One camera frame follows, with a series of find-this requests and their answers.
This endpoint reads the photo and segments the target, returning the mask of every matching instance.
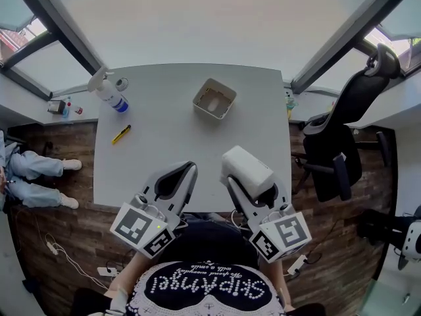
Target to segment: black office chair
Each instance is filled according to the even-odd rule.
[[[379,149],[385,166],[390,164],[391,152],[383,132],[377,133],[377,142],[356,143],[351,129],[345,124],[358,121],[400,71],[396,54],[379,44],[376,53],[368,58],[367,67],[346,83],[332,111],[305,123],[303,145],[306,153],[291,153],[305,170],[293,194],[298,193],[312,174],[319,201],[336,196],[350,199],[351,186],[362,175],[358,149]]]

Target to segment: white table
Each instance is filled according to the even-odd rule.
[[[289,127],[281,72],[212,64],[136,66],[115,70],[126,77],[127,113],[101,105],[95,144],[94,202],[121,206],[142,189],[147,177],[177,161],[194,161],[199,175],[184,211],[228,212],[234,205],[219,183],[223,153],[240,145],[267,164],[291,198]],[[192,100],[208,78],[237,92],[220,124],[193,110]],[[117,144],[111,140],[128,124]]]

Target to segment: white spray bottle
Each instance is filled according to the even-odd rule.
[[[129,107],[127,99],[115,88],[114,84],[107,80],[107,76],[112,73],[107,72],[106,66],[102,66],[95,75],[91,77],[87,84],[90,92],[95,93],[103,101],[107,102],[113,109],[123,113]]]

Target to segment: white sneaker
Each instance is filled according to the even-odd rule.
[[[76,199],[73,199],[72,197],[68,197],[64,195],[63,193],[60,193],[61,201],[60,204],[72,209],[77,209],[79,207],[79,203]]]
[[[70,159],[70,160],[66,160],[64,159],[62,161],[63,163],[63,170],[80,170],[82,168],[82,162],[80,160],[77,159]]]

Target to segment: floor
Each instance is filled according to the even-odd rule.
[[[95,123],[31,125],[14,128],[11,132],[13,136],[26,140],[38,153],[49,140],[54,146],[47,153],[48,157],[79,158],[84,164],[81,171],[50,179],[60,191],[80,202],[78,210],[65,207],[27,210],[21,206],[12,209],[16,249],[20,250],[18,255],[26,271],[40,283],[41,306],[47,315],[68,315],[73,294],[79,287],[103,290],[78,275],[63,254],[54,256],[44,244],[46,233],[52,234],[69,256],[95,277],[98,277],[97,267],[105,267],[109,261],[109,266],[121,268],[121,262],[129,262],[132,256],[129,247],[109,232],[117,210],[93,204],[95,133]],[[360,132],[357,140],[375,140],[374,133],[374,130]],[[302,133],[293,124],[290,125],[290,138],[291,150],[303,151]],[[294,306],[320,302],[326,306],[328,315],[355,315],[376,270],[383,245],[374,247],[358,238],[356,216],[369,207],[388,212],[392,198],[392,172],[384,168],[379,152],[362,151],[360,155],[364,173],[353,186],[351,200],[333,199],[319,203],[311,179],[305,189],[293,197],[293,204],[305,215],[313,237],[303,253],[308,253],[322,241],[310,261],[317,259],[317,253],[323,255],[319,262],[303,267],[300,276],[288,282]],[[302,170],[292,158],[291,164],[295,185]],[[335,222],[333,232],[325,239]],[[285,260],[284,267],[288,268],[294,260],[294,257]],[[110,282],[108,278],[100,280],[106,285]]]

